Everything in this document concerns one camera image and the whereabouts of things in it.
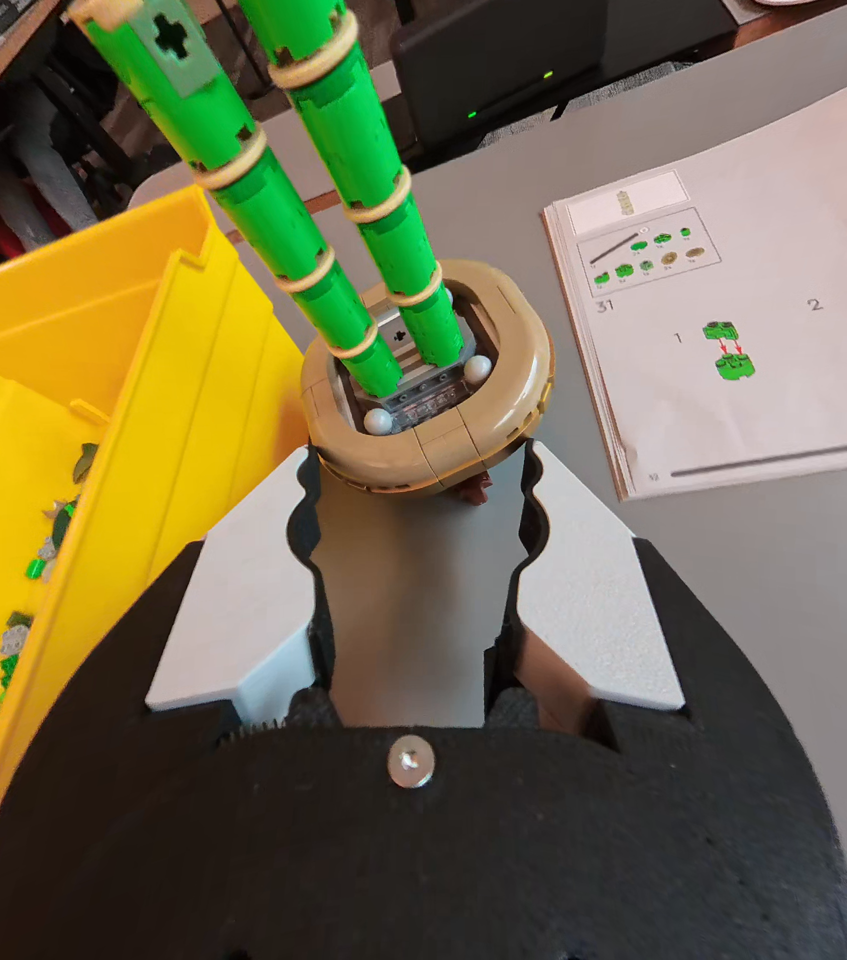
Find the open instruction booklet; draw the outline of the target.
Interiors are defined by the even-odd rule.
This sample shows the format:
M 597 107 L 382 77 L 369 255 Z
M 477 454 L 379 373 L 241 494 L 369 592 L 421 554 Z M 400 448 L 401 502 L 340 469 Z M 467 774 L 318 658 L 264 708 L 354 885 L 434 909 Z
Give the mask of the open instruction booklet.
M 847 468 L 847 143 L 766 127 L 542 218 L 620 500 Z

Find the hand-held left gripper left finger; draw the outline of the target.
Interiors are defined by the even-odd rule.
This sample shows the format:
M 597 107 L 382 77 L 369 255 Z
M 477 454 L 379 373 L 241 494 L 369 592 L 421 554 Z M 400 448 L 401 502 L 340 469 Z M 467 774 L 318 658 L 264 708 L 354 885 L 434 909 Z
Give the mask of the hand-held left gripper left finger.
M 145 697 L 153 712 L 229 702 L 246 726 L 284 725 L 330 690 L 334 626 L 319 567 L 321 467 L 301 446 L 206 534 Z

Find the grey desk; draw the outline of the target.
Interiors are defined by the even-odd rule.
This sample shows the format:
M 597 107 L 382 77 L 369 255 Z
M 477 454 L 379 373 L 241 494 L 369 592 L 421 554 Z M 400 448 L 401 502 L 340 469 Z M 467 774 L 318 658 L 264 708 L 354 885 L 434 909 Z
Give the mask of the grey desk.
M 551 201 L 679 160 L 847 87 L 847 6 L 435 167 L 417 179 L 443 256 L 510 274 L 559 355 L 538 436 L 650 540 L 766 681 L 822 782 L 847 855 L 847 470 L 618 502 L 540 217 Z M 322 478 L 323 570 L 348 726 L 478 723 L 502 625 L 522 460 L 489 504 L 368 496 Z

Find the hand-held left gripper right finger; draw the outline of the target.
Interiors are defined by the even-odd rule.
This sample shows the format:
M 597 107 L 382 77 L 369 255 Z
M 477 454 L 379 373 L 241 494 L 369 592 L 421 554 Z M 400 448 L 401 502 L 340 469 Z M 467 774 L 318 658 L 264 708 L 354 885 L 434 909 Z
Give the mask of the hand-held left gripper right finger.
M 543 443 L 527 441 L 500 633 L 485 652 L 487 720 L 528 702 L 531 723 L 586 730 L 607 703 L 686 705 L 632 531 Z

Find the green bamboo brick model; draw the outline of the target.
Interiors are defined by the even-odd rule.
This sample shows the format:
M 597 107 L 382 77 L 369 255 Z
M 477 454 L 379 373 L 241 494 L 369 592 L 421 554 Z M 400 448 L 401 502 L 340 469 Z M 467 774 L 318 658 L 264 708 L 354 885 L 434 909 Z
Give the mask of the green bamboo brick model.
M 486 501 L 537 428 L 549 331 L 483 262 L 434 254 L 346 2 L 240 2 L 381 283 L 358 294 L 187 2 L 72 2 L 69 17 L 317 331 L 301 398 L 326 467 L 359 490 Z

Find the black box with green lights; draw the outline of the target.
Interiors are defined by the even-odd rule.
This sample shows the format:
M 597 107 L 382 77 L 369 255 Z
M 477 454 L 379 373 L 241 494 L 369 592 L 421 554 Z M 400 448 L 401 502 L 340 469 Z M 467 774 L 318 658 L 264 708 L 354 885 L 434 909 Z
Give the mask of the black box with green lights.
M 450 145 L 602 61 L 606 1 L 443 2 L 393 34 L 417 143 Z

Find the yellow plastic bin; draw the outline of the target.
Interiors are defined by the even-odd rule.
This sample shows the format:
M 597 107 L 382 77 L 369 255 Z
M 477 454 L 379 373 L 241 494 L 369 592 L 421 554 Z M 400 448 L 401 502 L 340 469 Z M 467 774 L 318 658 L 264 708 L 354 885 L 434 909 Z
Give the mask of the yellow plastic bin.
M 0 707 L 0 803 L 58 694 L 307 441 L 303 356 L 188 187 L 0 266 L 0 465 L 98 448 Z

